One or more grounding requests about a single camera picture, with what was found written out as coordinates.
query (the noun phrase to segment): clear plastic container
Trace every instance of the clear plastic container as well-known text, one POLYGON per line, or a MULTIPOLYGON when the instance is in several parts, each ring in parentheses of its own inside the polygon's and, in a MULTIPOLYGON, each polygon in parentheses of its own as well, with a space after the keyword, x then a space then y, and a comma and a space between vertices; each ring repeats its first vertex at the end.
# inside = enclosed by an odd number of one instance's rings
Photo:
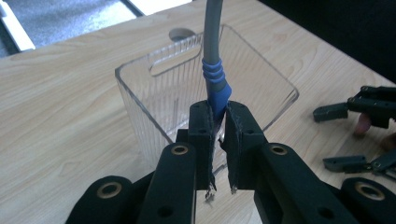
MULTIPOLYGON (((297 90, 231 27, 222 25, 219 36, 220 58, 233 88, 230 100, 246 105, 267 129, 298 98, 297 90)), ((202 58, 203 34, 198 34, 116 70, 150 168, 155 168, 163 148, 175 141, 177 129, 188 128, 190 105, 206 99, 202 58)))

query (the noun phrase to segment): wood grain surface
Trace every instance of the wood grain surface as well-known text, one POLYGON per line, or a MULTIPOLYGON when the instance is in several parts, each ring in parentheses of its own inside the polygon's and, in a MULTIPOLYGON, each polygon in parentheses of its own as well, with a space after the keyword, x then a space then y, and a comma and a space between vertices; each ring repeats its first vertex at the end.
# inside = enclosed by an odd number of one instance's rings
MULTIPOLYGON (((95 180, 121 175, 136 181, 148 173, 114 70, 171 44, 173 28, 202 32, 204 15, 205 1, 194 1, 0 60, 0 223, 64 223, 95 180)), ((294 148, 321 180, 336 187, 350 175, 328 172, 323 158, 365 154, 370 160, 382 153, 379 141, 395 132, 393 123, 355 139, 357 114, 315 123, 312 111, 344 102, 362 85, 391 83, 254 0, 225 0, 222 23, 300 93, 266 131, 270 141, 294 148)), ((396 191, 383 177, 359 176, 396 191)), ((226 172, 218 185, 212 203, 198 193, 197 223, 261 222, 252 192, 231 195, 226 172)))

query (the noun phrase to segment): gray cable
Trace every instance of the gray cable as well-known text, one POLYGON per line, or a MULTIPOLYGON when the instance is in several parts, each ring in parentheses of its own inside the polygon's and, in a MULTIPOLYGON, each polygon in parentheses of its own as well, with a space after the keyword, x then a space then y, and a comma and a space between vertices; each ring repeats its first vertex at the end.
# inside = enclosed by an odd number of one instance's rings
POLYGON ((207 0, 204 30, 204 60, 209 64, 219 62, 219 27, 222 0, 207 0))

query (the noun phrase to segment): black plastic part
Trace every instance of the black plastic part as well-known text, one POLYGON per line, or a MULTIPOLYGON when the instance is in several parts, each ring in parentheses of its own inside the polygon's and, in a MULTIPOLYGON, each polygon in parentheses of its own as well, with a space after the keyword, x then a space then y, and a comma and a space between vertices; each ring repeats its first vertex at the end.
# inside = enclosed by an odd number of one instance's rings
POLYGON ((323 159, 324 167, 333 172, 347 174, 371 172, 364 156, 332 157, 323 159))
POLYGON ((195 159, 187 143, 163 149, 137 223, 194 223, 195 159))
POLYGON ((188 142, 189 141, 189 130, 188 129, 178 129, 176 142, 188 142))
POLYGON ((143 178, 132 184, 132 199, 127 207, 132 206, 131 210, 126 210, 126 213, 129 214, 128 221, 126 223, 136 223, 137 218, 140 215, 140 209, 142 208, 143 201, 145 201, 146 193, 148 192, 149 185, 151 183, 151 179, 154 176, 154 172, 151 172, 148 175, 145 175, 143 178))
POLYGON ((390 150, 371 162, 375 171, 384 171, 396 164, 396 149, 390 150))
POLYGON ((226 108, 225 135, 221 148, 227 152, 231 189, 255 189, 255 153, 268 143, 259 124, 245 105, 230 101, 226 108))
POLYGON ((137 215, 134 212, 138 211, 133 195, 133 185, 124 177, 112 175, 99 179, 78 200, 66 223, 131 223, 137 215), (108 197, 117 189, 120 192, 108 197))
POLYGON ((332 119, 347 118, 347 104, 325 105, 314 110, 314 121, 321 122, 332 119))
MULTIPOLYGON (((266 144, 257 154, 257 160, 264 181, 282 210, 282 223, 358 223, 290 147, 266 144)), ((260 198, 265 191, 268 190, 256 189, 256 203, 265 203, 266 198, 260 198)))
POLYGON ((213 128, 213 116, 207 101, 201 101, 190 106, 189 143, 196 149, 196 188, 216 189, 215 177, 212 174, 213 150, 216 134, 213 128))
POLYGON ((360 223, 395 223, 395 194, 372 180, 360 177, 345 180, 341 198, 360 223))
POLYGON ((374 173, 374 174, 375 175, 380 174, 390 180, 396 181, 396 167, 395 166, 392 166, 382 172, 378 172, 378 173, 374 173))
POLYGON ((346 119, 347 111, 367 114, 372 126, 389 127, 389 119, 396 119, 396 88, 393 87, 361 87, 356 96, 346 103, 321 106, 314 111, 316 122, 331 119, 346 119))
POLYGON ((282 217, 284 216, 282 208, 262 172, 258 172, 257 180, 254 203, 262 223, 282 223, 282 217))
POLYGON ((347 106, 350 111, 367 114, 372 126, 387 129, 389 119, 396 119, 396 106, 390 102, 384 102, 366 98, 350 98, 347 106))
POLYGON ((327 188, 332 192, 332 194, 333 194, 338 200, 340 200, 340 189, 338 189, 338 188, 336 188, 336 187, 334 187, 334 186, 332 186, 332 185, 330 185, 330 184, 328 184, 328 183, 326 183, 326 182, 323 182, 323 184, 327 186, 327 188))

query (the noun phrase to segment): blue cable connector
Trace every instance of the blue cable connector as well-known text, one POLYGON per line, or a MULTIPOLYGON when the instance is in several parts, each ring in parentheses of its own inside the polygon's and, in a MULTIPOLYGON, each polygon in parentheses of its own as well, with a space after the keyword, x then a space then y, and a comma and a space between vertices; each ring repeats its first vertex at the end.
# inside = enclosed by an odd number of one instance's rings
POLYGON ((209 64, 203 59, 202 63, 206 81, 207 101, 212 107, 215 128, 219 129, 232 90, 225 80, 221 60, 216 64, 209 64))

